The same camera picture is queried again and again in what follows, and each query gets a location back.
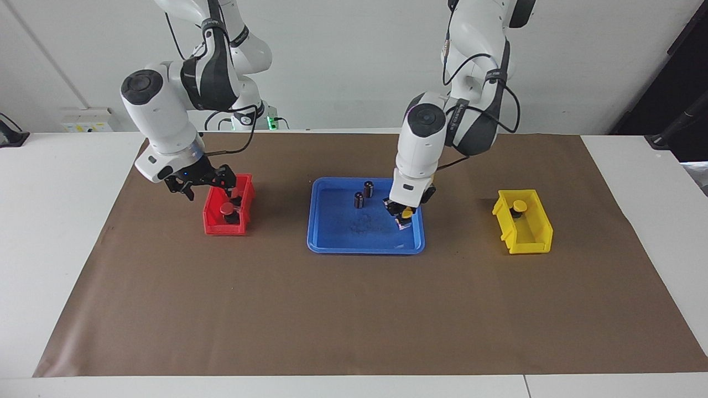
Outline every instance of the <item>table surface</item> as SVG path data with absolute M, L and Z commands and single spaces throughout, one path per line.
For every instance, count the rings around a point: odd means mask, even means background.
M 698 397 L 708 387 L 708 373 L 30 379 L 142 141 L 135 132 L 34 134 L 0 150 L 0 396 Z M 708 198 L 642 137 L 583 141 L 707 351 Z

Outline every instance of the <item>blue tray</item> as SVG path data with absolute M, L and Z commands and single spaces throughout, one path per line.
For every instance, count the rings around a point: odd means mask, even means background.
M 374 183 L 374 196 L 354 208 L 354 194 L 364 182 Z M 403 231 L 386 211 L 391 178 L 324 177 L 312 186 L 307 246 L 322 254 L 419 254 L 426 246 L 421 210 Z

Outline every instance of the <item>electrical outlet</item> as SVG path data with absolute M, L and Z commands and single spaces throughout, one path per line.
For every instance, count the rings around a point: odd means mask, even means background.
M 79 132 L 76 129 L 76 124 L 79 121 L 79 116 L 64 116 L 62 118 L 62 127 L 64 132 Z
M 118 121 L 108 108 L 84 110 L 64 108 L 67 115 L 62 119 L 65 132 L 114 132 L 119 131 Z

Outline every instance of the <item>black cable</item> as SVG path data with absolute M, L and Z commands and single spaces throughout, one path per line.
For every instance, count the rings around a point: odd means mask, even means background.
M 10 117 L 7 116 L 6 114 L 0 112 L 0 116 L 2 116 L 3 118 L 7 119 L 10 123 L 12 123 L 13 125 L 15 125 L 15 127 L 17 127 L 17 130 L 19 130 L 18 132 L 22 132 L 22 131 L 23 131 L 22 128 L 21 128 L 17 123 L 15 123 L 15 120 L 10 119 Z
M 468 62 L 472 61 L 473 59 L 480 58 L 480 57 L 487 57 L 487 58 L 490 58 L 490 59 L 491 59 L 491 55 L 485 54 L 485 53 L 480 53 L 480 54 L 472 55 L 471 57 L 467 58 L 463 63 L 460 64 L 460 66 L 457 68 L 457 70 L 455 71 L 455 73 L 453 73 L 453 74 L 450 76 L 450 79 L 447 80 L 447 81 L 445 81 L 445 70 L 447 69 L 447 61 L 446 61 L 446 62 L 445 62 L 444 69 L 442 70 L 442 84 L 444 84 L 444 85 L 446 85 L 446 86 L 449 86 L 450 83 L 452 83 L 452 80 L 457 76 L 457 74 L 459 73 L 459 71 L 461 71 L 462 68 L 464 68 L 464 66 L 467 65 Z
M 445 170 L 445 169 L 447 169 L 448 167 L 452 167 L 452 166 L 454 166 L 455 164 L 462 163 L 463 161 L 466 161 L 466 160 L 468 160 L 469 158 L 470 158 L 470 157 L 463 157 L 462 159 L 458 159 L 458 160 L 456 160 L 456 161 L 454 161 L 454 162 L 452 162 L 452 163 L 448 163 L 448 164 L 446 164 L 446 165 L 444 165 L 444 166 L 440 166 L 440 167 L 438 167 L 438 169 L 435 170 L 435 171 Z
M 219 120 L 219 127 L 217 127 L 217 128 L 219 129 L 219 131 L 221 131 L 221 124 L 222 124 L 223 122 L 230 122 L 230 121 L 231 121 L 231 119 L 221 119 L 221 120 Z
M 251 119 L 251 134 L 249 135 L 249 140 L 246 141 L 246 144 L 241 149 L 237 149 L 235 151 L 207 152 L 207 153 L 205 153 L 205 155 L 207 155 L 208 157 L 215 157 L 215 156 L 220 156 L 220 155 L 240 154 L 241 152 L 243 152 L 249 148 L 249 145 L 251 145 L 251 141 L 253 141 L 253 134 L 256 132 L 256 119 L 257 118 L 255 117 L 255 113 L 258 112 L 258 106 L 251 105 L 251 106 L 245 107 L 244 109 L 249 109 L 249 108 L 253 108 L 254 117 Z
M 287 119 L 285 118 L 275 118 L 275 121 L 277 122 L 278 120 L 282 120 L 285 122 L 285 125 L 287 126 L 287 129 L 290 130 L 290 124 L 287 122 Z
M 172 28 L 172 22 L 170 22 L 170 15 L 165 13 L 165 18 L 167 19 L 167 26 L 170 27 L 170 33 L 172 33 L 172 40 L 174 40 L 174 42 L 175 42 L 175 47 L 177 47 L 177 52 L 179 52 L 180 58 L 182 58 L 182 60 L 184 60 L 185 57 L 184 57 L 184 55 L 182 55 L 182 50 L 179 47 L 179 43 L 177 43 L 177 36 L 175 36 L 175 30 Z
M 504 90 L 506 90 L 509 94 L 511 94 L 512 98 L 514 98 L 514 102 L 516 102 L 516 124 L 514 125 L 514 131 L 509 131 L 511 133 L 517 132 L 519 130 L 519 124 L 521 123 L 521 102 L 519 101 L 519 98 L 514 94 L 513 91 L 509 88 L 509 86 L 506 85 L 506 82 L 498 80 L 498 82 L 502 85 L 504 85 Z
M 204 130 L 205 130 L 205 131 L 208 131 L 208 130 L 209 130 L 209 122 L 212 121 L 212 119 L 213 119 L 216 115 L 218 115 L 218 114 L 220 114 L 220 113 L 221 113 L 220 110 L 216 110 L 214 113 L 212 113 L 211 115 L 209 115 L 209 117 L 207 118 L 207 120 L 204 121 Z
M 469 105 L 466 106 L 465 108 L 466 108 L 466 109 L 475 110 L 475 111 L 481 113 L 482 115 L 485 115 L 487 118 L 490 118 L 490 119 L 494 120 L 494 122 L 495 122 L 499 127 L 503 128 L 504 130 L 506 130 L 506 131 L 508 131 L 508 132 L 510 132 L 510 133 L 513 134 L 513 133 L 515 133 L 515 132 L 517 132 L 517 131 L 519 130 L 519 124 L 521 123 L 521 103 L 519 102 L 519 98 L 516 96 L 516 94 L 514 94 L 514 92 L 511 91 L 511 89 L 508 88 L 505 84 L 504 84 L 504 89 L 505 89 L 506 91 L 508 91 L 509 94 L 511 94 L 511 96 L 514 98 L 514 101 L 516 102 L 516 124 L 514 125 L 514 128 L 513 128 L 513 129 L 507 127 L 507 125 L 505 125 L 504 123 L 502 123 L 501 120 L 499 120 L 497 117 L 495 117 L 494 115 L 492 115 L 491 113 L 487 112 L 487 111 L 484 110 L 484 109 L 480 109 L 480 108 L 477 108 L 476 106 L 469 106 Z M 445 112 L 445 114 L 446 114 L 446 115 L 449 115 L 449 114 L 451 114 L 452 112 L 454 112 L 455 109 L 457 109 L 457 107 L 456 107 L 456 106 L 453 106 L 452 108 L 448 109 L 447 112 Z
M 447 22 L 447 32 L 446 32 L 446 34 L 445 34 L 445 56 L 443 57 L 443 60 L 442 60 L 442 84 L 443 84 L 444 86 L 450 85 L 450 83 L 452 83 L 452 80 L 457 76 L 457 74 L 459 73 L 459 71 L 461 71 L 462 68 L 464 68 L 464 66 L 467 65 L 467 63 L 470 62 L 470 61 L 472 61 L 473 59 L 476 59 L 476 58 L 479 58 L 479 57 L 491 58 L 491 55 L 489 55 L 489 54 L 484 54 L 484 53 L 483 53 L 483 54 L 475 54 L 475 55 L 472 55 L 471 57 L 467 58 L 467 59 L 457 68 L 457 70 L 455 71 L 455 73 L 453 73 L 453 74 L 450 76 L 450 80 L 447 80 L 447 81 L 445 80 L 445 72 L 447 71 L 447 57 L 448 57 L 448 55 L 450 54 L 450 26 L 452 26 L 452 17 L 455 16 L 455 11 L 456 11 L 456 10 L 457 10 L 457 6 L 455 6 L 455 8 L 453 8 L 453 9 L 451 10 L 451 12 L 450 12 L 450 20 Z

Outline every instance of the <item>cylindrical component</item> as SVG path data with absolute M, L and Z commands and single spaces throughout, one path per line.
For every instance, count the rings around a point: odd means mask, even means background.
M 224 221 L 228 222 L 229 224 L 239 224 L 241 222 L 238 209 L 236 208 L 236 206 L 234 206 L 233 203 L 224 203 L 219 209 L 219 211 L 224 216 Z
M 354 207 L 356 207 L 357 209 L 364 207 L 364 194 L 363 193 L 357 192 L 354 194 Z
M 364 183 L 364 198 L 371 198 L 374 195 L 374 183 L 366 181 Z
M 528 208 L 528 205 L 523 200 L 514 200 L 513 206 L 509 209 L 509 212 L 512 218 L 521 218 Z

